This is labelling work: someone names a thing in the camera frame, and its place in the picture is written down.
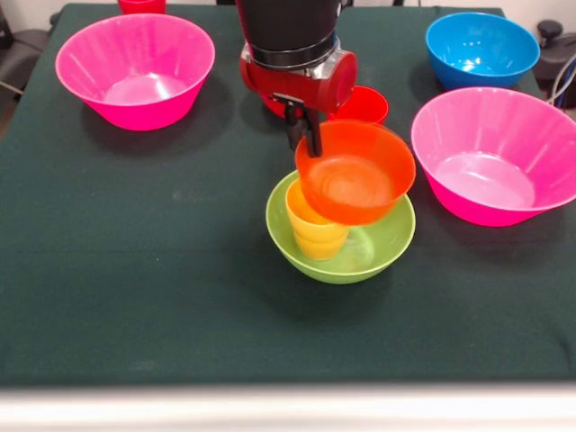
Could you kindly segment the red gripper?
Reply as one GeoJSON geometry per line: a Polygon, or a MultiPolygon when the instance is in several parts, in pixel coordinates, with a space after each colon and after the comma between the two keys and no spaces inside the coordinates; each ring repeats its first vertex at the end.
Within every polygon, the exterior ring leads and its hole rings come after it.
{"type": "Polygon", "coordinates": [[[262,96],[290,101],[284,107],[284,119],[291,150],[296,150],[306,131],[309,156],[321,157],[319,112],[333,113],[349,99],[358,75],[356,55],[336,49],[317,66],[273,70],[257,64],[249,51],[244,49],[240,55],[239,70],[249,90],[262,96]]]}

